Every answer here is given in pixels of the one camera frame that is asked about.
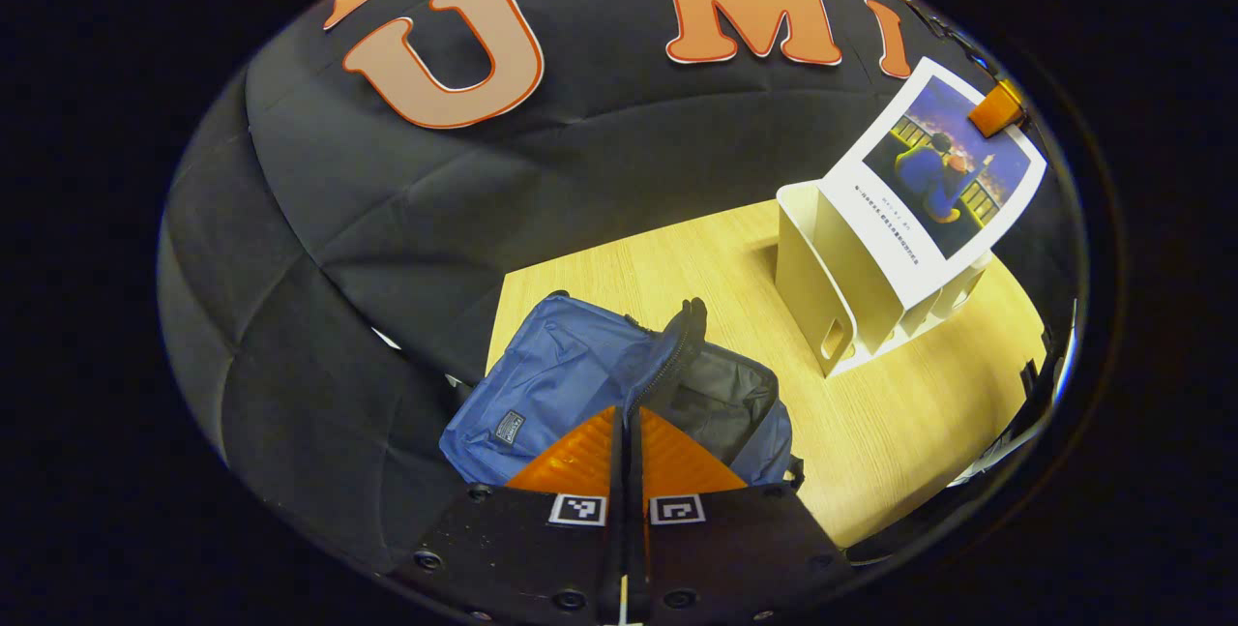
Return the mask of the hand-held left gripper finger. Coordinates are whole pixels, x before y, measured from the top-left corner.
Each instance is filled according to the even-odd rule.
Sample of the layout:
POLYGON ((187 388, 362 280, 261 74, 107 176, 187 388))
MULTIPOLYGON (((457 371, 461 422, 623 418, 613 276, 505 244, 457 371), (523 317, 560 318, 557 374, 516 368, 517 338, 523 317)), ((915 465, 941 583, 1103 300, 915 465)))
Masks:
POLYGON ((790 625, 852 565, 789 482, 721 489, 722 466, 649 411, 629 428, 629 620, 790 625))
POLYGON ((474 482, 417 539, 411 589, 468 625, 614 621, 605 580, 625 445, 615 408, 553 442, 508 485, 474 482))

